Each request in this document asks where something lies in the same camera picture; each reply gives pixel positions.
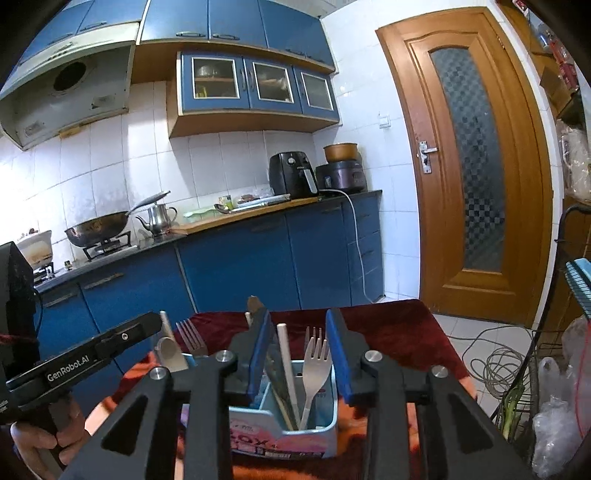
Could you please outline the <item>person left hand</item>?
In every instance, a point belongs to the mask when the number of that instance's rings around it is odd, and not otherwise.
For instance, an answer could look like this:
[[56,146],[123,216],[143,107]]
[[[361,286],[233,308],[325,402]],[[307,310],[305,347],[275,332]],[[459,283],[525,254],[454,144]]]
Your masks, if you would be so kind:
[[71,399],[68,405],[68,424],[55,435],[23,422],[15,422],[10,427],[11,437],[27,467],[39,478],[54,480],[56,476],[41,458],[40,452],[51,451],[57,446],[60,462],[68,465],[90,438],[85,429],[85,417],[78,403]]

